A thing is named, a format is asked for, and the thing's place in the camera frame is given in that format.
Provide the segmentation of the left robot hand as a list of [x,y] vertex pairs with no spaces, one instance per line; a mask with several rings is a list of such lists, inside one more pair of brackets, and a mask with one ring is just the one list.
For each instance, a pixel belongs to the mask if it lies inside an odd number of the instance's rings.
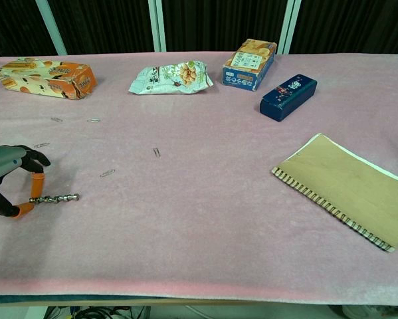
[[[40,197],[45,182],[44,168],[49,165],[50,161],[43,153],[27,146],[0,146],[0,185],[7,174],[20,167],[31,173],[31,197]],[[19,218],[33,208],[34,204],[30,202],[13,205],[0,193],[1,216]]]

